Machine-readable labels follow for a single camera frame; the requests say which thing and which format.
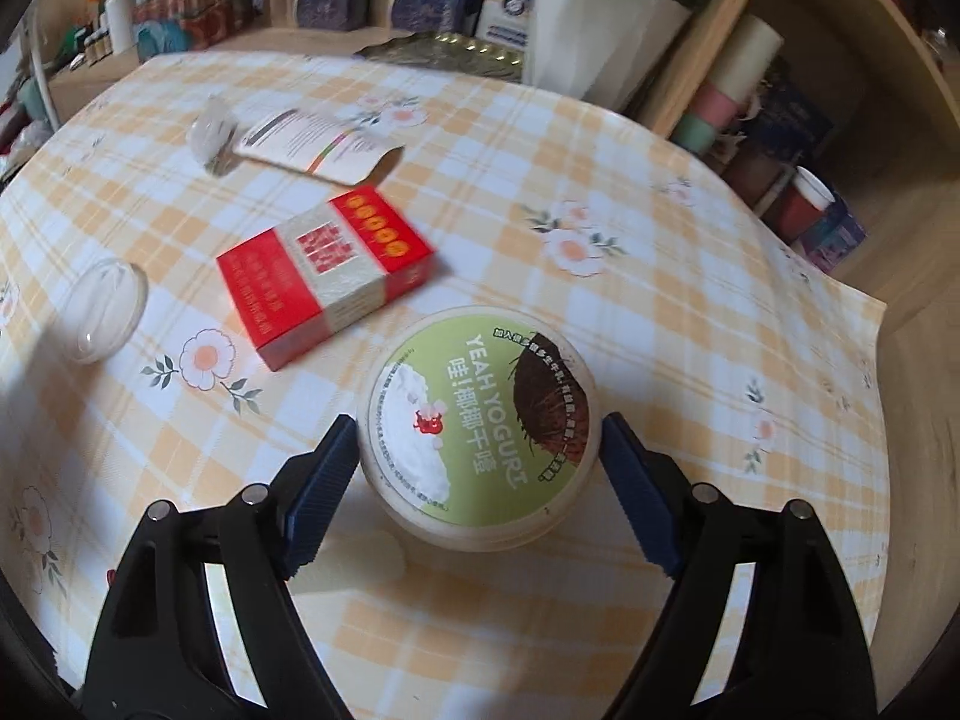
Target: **gold tray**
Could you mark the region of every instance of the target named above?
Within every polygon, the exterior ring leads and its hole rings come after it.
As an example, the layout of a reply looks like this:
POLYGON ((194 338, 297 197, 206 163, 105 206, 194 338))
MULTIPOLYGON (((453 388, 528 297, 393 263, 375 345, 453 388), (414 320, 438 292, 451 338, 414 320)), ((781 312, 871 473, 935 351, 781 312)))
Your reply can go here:
POLYGON ((416 32, 369 46, 357 56, 392 65, 466 73, 483 79, 520 83, 523 53, 454 32, 416 32))

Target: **flower print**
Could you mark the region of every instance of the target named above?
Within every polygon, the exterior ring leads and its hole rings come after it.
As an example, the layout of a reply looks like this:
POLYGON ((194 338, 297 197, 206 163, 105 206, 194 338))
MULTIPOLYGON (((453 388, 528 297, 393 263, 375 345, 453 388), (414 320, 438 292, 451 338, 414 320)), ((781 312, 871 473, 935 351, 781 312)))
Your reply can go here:
POLYGON ((253 413, 260 413, 256 399, 262 389, 246 389, 246 376, 229 385, 224 381, 233 370, 236 354, 236 347, 226 333, 208 328, 184 343, 179 368, 170 355, 164 354, 157 357, 153 365, 143 367, 140 373, 152 377, 150 386, 159 386, 160 389, 167 389, 177 373, 184 377, 186 384, 200 391, 210 392, 219 384, 230 396, 237 413, 243 412, 243 406, 253 413))
POLYGON ((209 391, 217 379, 226 379, 233 370, 237 350, 226 334, 219 330, 200 330, 184 343, 179 370, 189 386, 209 391))
POLYGON ((574 276, 596 276, 603 272, 603 251, 580 232, 550 230, 544 234, 544 248, 558 268, 574 276))
POLYGON ((416 127, 427 119, 426 111, 419 105, 419 98, 383 98, 378 95, 363 95, 342 111, 341 116, 360 127, 377 127, 387 131, 397 127, 416 127))
POLYGON ((20 288, 7 279, 0 284, 0 330, 10 323, 18 303, 20 303, 20 288))
POLYGON ((389 100, 387 98, 382 98, 379 95, 363 95, 362 98, 357 100, 357 105, 361 108, 371 110, 373 108, 383 108, 389 100))
POLYGON ((693 184, 687 178, 677 178, 665 184, 658 184, 653 189, 686 208, 692 208, 694 205, 693 184))
POLYGON ((751 449, 747 453, 745 460, 747 461, 747 473, 760 473, 760 466, 763 464, 763 461, 760 459, 760 452, 751 449))
POLYGON ((23 490, 23 508, 20 509, 23 536, 30 548, 41 555, 50 551, 50 512, 37 488, 23 490))
POLYGON ((418 107, 387 107, 381 114, 381 124, 387 127, 416 127, 426 121, 426 112, 418 107))
POLYGON ((751 379, 750 384, 747 384, 747 400, 751 403, 760 404, 763 402, 763 389, 760 389, 760 382, 756 379, 751 379))
POLYGON ((29 549, 25 549, 22 554, 24 565, 27 571, 27 584, 37 595, 43 592, 43 572, 37 565, 37 555, 29 549))
POLYGON ((550 215, 560 220, 560 227, 568 230, 592 230, 595 228, 587 204, 576 200, 558 200, 550 206, 550 215))
POLYGON ((754 415, 754 445, 764 454, 769 454, 774 448, 776 427, 773 415, 768 410, 760 409, 754 415))
POLYGON ((874 374, 872 373, 872 366, 870 365, 870 361, 866 357, 861 357, 859 367, 860 367, 860 375, 863 377, 864 389, 873 389, 874 374))

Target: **bookshelf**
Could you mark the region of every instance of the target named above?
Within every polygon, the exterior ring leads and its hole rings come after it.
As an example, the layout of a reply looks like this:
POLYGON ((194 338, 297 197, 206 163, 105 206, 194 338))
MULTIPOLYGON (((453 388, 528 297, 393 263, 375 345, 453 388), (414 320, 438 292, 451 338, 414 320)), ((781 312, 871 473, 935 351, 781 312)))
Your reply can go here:
POLYGON ((960 76, 941 74, 892 0, 713 0, 637 122, 669 137, 744 12, 784 35, 792 79, 836 124, 818 170, 869 237, 834 276, 888 305, 877 372, 891 536, 871 645, 883 707, 960 601, 960 76))

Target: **checkered tablecloth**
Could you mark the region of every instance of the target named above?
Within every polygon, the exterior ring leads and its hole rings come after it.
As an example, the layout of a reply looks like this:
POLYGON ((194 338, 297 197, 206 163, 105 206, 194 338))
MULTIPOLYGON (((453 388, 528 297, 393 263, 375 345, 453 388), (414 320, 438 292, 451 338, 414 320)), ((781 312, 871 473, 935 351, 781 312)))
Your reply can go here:
MULTIPOLYGON (((357 412, 391 336, 470 303, 563 332, 604 410, 625 413, 691 480, 755 507, 812 502, 874 627, 889 506, 882 305, 787 252, 719 178, 615 114, 362 61, 157 58, 83 109, 0 196, 0 288, 0 565, 74 680, 107 570, 147 504, 219 505, 269 480, 337 413, 357 412), (405 143, 380 189, 438 248, 443 274, 268 372, 214 258, 343 190, 254 162, 205 175, 184 133, 211 94, 244 124, 323 105, 405 143), (116 356, 72 367, 49 326, 109 256, 146 271, 146 313, 116 356)), ((371 530, 400 540, 402 577, 295 596, 361 717, 598 717, 670 587, 599 468, 567 521, 512 552, 455 554, 405 536, 357 474, 331 538, 371 530)), ((749 586, 745 569, 737 576, 702 695, 736 646, 749 586)), ((226 617, 234 678, 255 695, 226 617)))

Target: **metal screw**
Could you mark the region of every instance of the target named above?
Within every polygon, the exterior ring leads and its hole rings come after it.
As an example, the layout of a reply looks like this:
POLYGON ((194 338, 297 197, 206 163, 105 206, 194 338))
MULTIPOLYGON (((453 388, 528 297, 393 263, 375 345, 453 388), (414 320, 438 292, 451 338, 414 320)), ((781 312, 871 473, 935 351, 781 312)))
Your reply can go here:
POLYGON ((790 514, 793 514, 797 519, 810 519, 810 517, 813 517, 813 507, 806 501, 790 501, 788 508, 790 509, 790 514))
POLYGON ((169 501, 154 501, 147 507, 147 517, 150 517, 154 522, 160 522, 167 514, 170 514, 169 501))
POLYGON ((269 494, 270 490, 267 488, 267 485, 247 485, 243 488, 242 493, 240 493, 240 500, 253 506, 265 501, 269 494))
POLYGON ((701 503, 716 503, 720 500, 720 490, 713 485, 700 483, 693 485, 693 497, 701 503))

